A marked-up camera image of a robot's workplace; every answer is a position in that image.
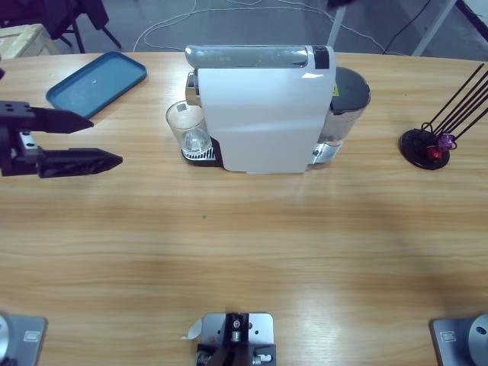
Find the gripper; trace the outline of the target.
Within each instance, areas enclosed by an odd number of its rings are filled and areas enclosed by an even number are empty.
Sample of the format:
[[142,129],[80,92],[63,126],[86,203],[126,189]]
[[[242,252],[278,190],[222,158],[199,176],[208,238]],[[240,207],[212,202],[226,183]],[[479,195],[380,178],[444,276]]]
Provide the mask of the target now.
[[39,158],[40,148],[31,135],[31,131],[68,134],[93,126],[89,119],[71,111],[32,110],[27,102],[1,101],[1,175],[62,178],[111,170],[123,157],[98,148],[44,150]]

